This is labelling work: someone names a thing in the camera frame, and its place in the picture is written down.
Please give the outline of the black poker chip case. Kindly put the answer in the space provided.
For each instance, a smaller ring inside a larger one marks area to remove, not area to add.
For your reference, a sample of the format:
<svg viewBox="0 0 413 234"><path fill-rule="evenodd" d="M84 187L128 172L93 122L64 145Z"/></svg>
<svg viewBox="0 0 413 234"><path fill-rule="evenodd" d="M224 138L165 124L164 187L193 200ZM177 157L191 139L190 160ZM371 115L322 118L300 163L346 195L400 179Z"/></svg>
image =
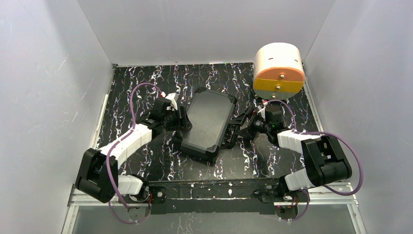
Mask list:
<svg viewBox="0 0 413 234"><path fill-rule="evenodd" d="M215 164L236 103L233 95L198 88L187 108L192 127L173 136L177 149L191 158Z"/></svg>

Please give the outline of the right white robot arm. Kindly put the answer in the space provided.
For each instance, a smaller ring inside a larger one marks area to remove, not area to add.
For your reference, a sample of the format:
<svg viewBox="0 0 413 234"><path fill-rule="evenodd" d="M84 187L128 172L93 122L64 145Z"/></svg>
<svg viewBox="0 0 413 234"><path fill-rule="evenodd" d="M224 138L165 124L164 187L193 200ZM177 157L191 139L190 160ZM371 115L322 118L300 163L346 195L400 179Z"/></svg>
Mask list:
<svg viewBox="0 0 413 234"><path fill-rule="evenodd" d="M303 155L304 169L280 177L274 188L259 188L256 195L285 196L351 177L352 168L336 137L304 135L287 128L278 105L269 106L263 112L260 114L254 107L248 107L232 119L228 124L224 146L232 148L238 138L253 140L256 134L265 134L274 146Z"/></svg>

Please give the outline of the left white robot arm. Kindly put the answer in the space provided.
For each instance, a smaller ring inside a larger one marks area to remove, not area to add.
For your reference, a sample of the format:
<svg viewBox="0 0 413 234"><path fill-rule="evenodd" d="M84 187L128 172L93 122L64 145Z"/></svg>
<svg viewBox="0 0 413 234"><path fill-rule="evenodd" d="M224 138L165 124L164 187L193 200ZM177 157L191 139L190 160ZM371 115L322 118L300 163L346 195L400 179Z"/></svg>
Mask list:
<svg viewBox="0 0 413 234"><path fill-rule="evenodd" d="M114 195L141 195L143 179L137 175L120 176L119 166L164 131L189 130L192 127L185 107L179 106L177 99L176 93L157 98L153 108L121 137L100 149L87 149L75 188L102 203L109 202Z"/></svg>

